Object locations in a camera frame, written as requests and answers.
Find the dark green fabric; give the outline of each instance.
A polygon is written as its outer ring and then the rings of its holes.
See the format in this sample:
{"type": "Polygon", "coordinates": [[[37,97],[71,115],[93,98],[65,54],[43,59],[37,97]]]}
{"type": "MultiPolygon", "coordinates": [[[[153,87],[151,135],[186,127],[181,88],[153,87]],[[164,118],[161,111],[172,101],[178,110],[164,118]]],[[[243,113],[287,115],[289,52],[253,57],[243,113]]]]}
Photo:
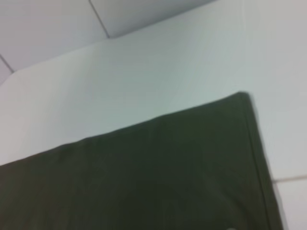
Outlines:
{"type": "Polygon", "coordinates": [[[245,93],[0,167],[1,230],[281,230],[245,93]]]}

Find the fabric edge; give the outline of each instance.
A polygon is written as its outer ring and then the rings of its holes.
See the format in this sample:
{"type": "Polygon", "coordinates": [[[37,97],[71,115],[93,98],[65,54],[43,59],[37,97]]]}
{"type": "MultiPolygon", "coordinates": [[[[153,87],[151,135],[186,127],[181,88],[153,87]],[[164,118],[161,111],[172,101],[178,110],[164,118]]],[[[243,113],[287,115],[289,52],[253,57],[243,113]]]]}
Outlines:
{"type": "Polygon", "coordinates": [[[264,157],[264,151],[260,140],[260,133],[254,114],[252,101],[249,94],[246,92],[239,92],[238,95],[242,104],[248,136],[251,142],[252,154],[259,176],[269,229],[283,230],[281,216],[273,190],[271,175],[264,157]]]}

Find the tile grout line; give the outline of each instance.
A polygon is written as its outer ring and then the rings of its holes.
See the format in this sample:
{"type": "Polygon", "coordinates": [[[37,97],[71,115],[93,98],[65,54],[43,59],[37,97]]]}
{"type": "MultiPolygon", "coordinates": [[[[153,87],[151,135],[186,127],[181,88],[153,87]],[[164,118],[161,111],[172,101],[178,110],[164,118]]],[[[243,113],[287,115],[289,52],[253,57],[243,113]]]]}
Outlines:
{"type": "Polygon", "coordinates": [[[272,182],[274,184],[277,184],[277,183],[285,183],[285,182],[301,181],[301,180],[307,180],[307,175],[276,179],[276,180],[273,180],[272,182]]]}

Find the dark cloth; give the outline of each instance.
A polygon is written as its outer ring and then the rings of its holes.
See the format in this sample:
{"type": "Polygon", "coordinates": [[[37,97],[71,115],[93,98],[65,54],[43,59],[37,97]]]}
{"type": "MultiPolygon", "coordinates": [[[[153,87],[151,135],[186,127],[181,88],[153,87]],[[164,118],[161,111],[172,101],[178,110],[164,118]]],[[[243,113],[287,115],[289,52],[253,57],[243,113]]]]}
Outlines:
{"type": "Polygon", "coordinates": [[[0,167],[0,230],[281,230],[246,93],[0,167]]]}

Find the white tile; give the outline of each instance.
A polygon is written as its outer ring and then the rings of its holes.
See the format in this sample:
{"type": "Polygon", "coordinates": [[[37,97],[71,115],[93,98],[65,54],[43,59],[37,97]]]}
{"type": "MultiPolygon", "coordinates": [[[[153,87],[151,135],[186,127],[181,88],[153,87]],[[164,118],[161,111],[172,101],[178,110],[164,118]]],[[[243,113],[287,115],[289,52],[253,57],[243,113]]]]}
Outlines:
{"type": "Polygon", "coordinates": [[[307,226],[307,180],[277,184],[286,219],[285,230],[305,230],[307,226]]]}
{"type": "Polygon", "coordinates": [[[269,106],[259,116],[274,177],[307,174],[307,2],[243,3],[247,74],[258,79],[263,105],[269,106]]]}
{"type": "Polygon", "coordinates": [[[212,0],[91,0],[110,37],[118,37],[212,0]]]}

